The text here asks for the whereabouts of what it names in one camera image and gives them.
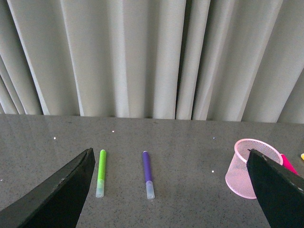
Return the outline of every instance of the curtain fold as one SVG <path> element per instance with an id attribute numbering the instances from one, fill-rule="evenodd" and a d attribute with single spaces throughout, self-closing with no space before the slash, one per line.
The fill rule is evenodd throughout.
<path id="1" fill-rule="evenodd" d="M 304 123 L 303 10 L 0 1 L 0 113 Z"/>

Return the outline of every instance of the green marker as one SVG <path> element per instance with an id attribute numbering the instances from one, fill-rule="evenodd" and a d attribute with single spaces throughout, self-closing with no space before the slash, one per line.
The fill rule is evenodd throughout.
<path id="1" fill-rule="evenodd" d="M 97 188 L 96 188 L 96 197 L 101 198 L 104 196 L 105 190 L 105 150 L 100 151 L 99 155 L 99 166 L 98 166 L 98 177 L 97 177 Z"/>

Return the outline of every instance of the speckled table surface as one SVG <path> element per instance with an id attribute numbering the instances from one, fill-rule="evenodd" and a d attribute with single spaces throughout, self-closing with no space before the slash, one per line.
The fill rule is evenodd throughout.
<path id="1" fill-rule="evenodd" d="M 304 176 L 300 124 L 0 115 L 0 129 L 0 210 L 94 149 L 95 171 L 78 228 L 269 227 L 258 201 L 237 196 L 225 182 L 241 138 L 274 146 Z M 101 149 L 108 154 L 105 196 L 98 199 Z M 144 150 L 151 156 L 153 200 L 146 198 Z"/>

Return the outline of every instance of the purple marker barrel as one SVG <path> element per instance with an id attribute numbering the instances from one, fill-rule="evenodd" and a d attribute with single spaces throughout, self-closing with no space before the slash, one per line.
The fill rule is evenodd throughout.
<path id="1" fill-rule="evenodd" d="M 143 161 L 143 168 L 144 168 L 144 178 L 145 182 L 152 181 L 152 173 L 151 173 L 151 166 L 150 166 L 150 156 L 147 151 L 142 153 L 142 161 Z"/>
<path id="2" fill-rule="evenodd" d="M 154 199 L 154 188 L 152 182 L 151 166 L 150 166 L 150 157 L 147 151 L 142 153 L 143 169 L 144 169 L 144 178 L 146 182 L 147 189 L 147 198 L 149 200 Z"/>

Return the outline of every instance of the mesh pencil cup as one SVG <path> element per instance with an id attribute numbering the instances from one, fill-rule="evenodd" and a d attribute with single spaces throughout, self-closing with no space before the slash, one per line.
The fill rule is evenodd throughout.
<path id="1" fill-rule="evenodd" d="M 248 149 L 255 149 L 280 165 L 283 164 L 283 158 L 275 148 L 256 139 L 241 139 L 234 145 L 235 153 L 225 176 L 226 183 L 237 195 L 247 199 L 256 199 L 246 166 L 250 155 Z"/>

